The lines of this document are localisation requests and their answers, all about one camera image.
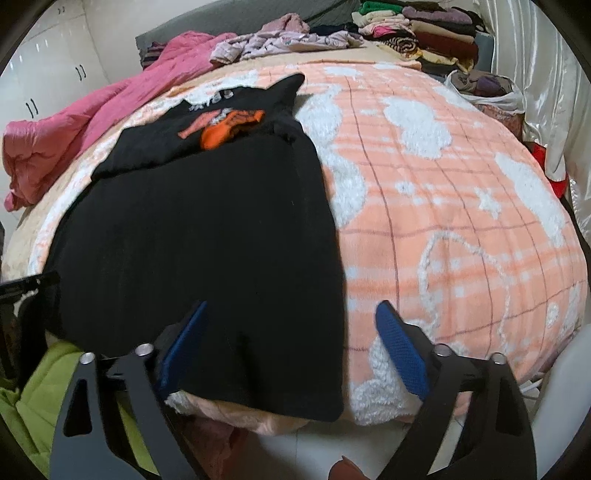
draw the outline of white wall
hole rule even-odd
[[[83,0],[90,34],[107,78],[117,82],[141,72],[136,36],[212,1]]]

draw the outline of pink fabric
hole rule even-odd
[[[396,30],[394,30],[392,27],[385,27],[384,25],[380,25],[374,29],[375,38],[383,37],[384,35],[390,35],[391,33],[396,33]]]
[[[211,480],[232,477],[230,472],[244,446],[247,430],[193,416],[177,416],[173,422]]]
[[[283,17],[273,20],[262,26],[261,32],[273,30],[287,30],[290,32],[309,33],[310,27],[298,14],[285,14]]]
[[[235,36],[186,32],[168,42],[160,58],[139,75],[97,90],[49,118],[10,122],[3,146],[4,168],[11,178],[6,210],[38,203],[109,128],[173,86],[213,70],[211,52]]]

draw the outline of metal screw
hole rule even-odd
[[[450,356],[452,354],[452,349],[443,343],[437,344],[433,348],[433,351],[435,352],[435,355],[437,355],[437,356]]]
[[[498,352],[491,355],[491,360],[497,365],[505,365],[507,363],[507,357]]]
[[[95,358],[95,354],[93,354],[92,352],[87,352],[80,357],[80,363],[82,365],[88,365],[94,362]]]
[[[151,343],[142,343],[139,347],[135,349],[135,354],[137,356],[146,356],[151,354],[154,351],[154,345]]]

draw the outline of plastic bag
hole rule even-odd
[[[499,108],[500,110],[503,110],[504,112],[525,113],[525,96],[521,92],[521,89],[510,78],[502,77],[504,79],[509,80],[509,82],[511,83],[511,88],[513,89],[511,93],[508,93],[507,95],[503,95],[500,97],[477,97],[475,95],[467,95],[465,93],[460,93],[458,91],[458,89],[452,83],[452,75],[454,75],[456,72],[458,72],[458,70],[456,70],[455,72],[451,72],[447,76],[447,78],[445,79],[445,86],[450,90],[456,92],[460,97],[470,102],[472,105],[493,105]]]
[[[510,82],[511,88],[513,89],[511,93],[500,97],[478,97],[476,95],[460,93],[458,91],[452,83],[452,75],[457,72],[458,70],[451,72],[447,76],[445,79],[445,86],[467,102],[470,102],[486,116],[494,118],[502,123],[513,135],[515,135],[517,140],[521,141],[523,124],[525,122],[525,96],[515,82],[507,77],[503,77]]]

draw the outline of white floor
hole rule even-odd
[[[462,431],[453,420],[431,471],[449,464]],[[230,477],[233,480],[327,480],[330,468],[342,456],[352,460],[369,478],[376,478],[386,465],[408,426],[392,421],[358,427],[350,422],[309,424],[280,437],[252,434]]]

